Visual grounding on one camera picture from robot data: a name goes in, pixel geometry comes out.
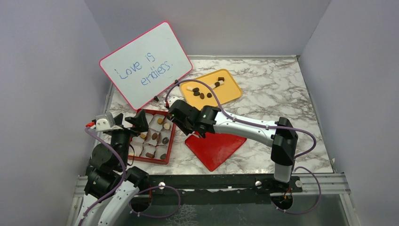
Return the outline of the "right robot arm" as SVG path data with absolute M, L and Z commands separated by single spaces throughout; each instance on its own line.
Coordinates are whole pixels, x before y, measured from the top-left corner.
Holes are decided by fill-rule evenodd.
M 205 138 L 207 133 L 229 134 L 270 147 L 274 162 L 272 187 L 282 192 L 290 186 L 298 134 L 287 118 L 254 120 L 228 113 L 220 107 L 206 105 L 199 110 L 183 100 L 176 100 L 169 106 L 168 118 L 186 135 L 196 132 Z

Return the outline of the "dark round chocolate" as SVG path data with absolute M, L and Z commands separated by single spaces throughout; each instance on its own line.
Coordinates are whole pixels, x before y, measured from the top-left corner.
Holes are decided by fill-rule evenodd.
M 165 137 L 162 139 L 162 144 L 167 144 L 169 142 L 169 138 Z

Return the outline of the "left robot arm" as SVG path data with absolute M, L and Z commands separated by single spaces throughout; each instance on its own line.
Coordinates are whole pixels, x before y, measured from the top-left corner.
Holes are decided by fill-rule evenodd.
M 87 183 L 77 226 L 112 226 L 137 194 L 149 187 L 149 175 L 138 167 L 128 168 L 128 153 L 133 137 L 149 129 L 145 110 L 133 117 L 122 113 L 96 116 L 85 132 L 99 144 L 92 151 Z

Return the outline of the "brown square chocolate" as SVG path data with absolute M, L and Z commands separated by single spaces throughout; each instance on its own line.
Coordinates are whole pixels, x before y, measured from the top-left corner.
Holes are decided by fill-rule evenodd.
M 146 153 L 145 156 L 147 158 L 152 158 L 152 159 L 155 157 L 155 155 L 153 153 Z

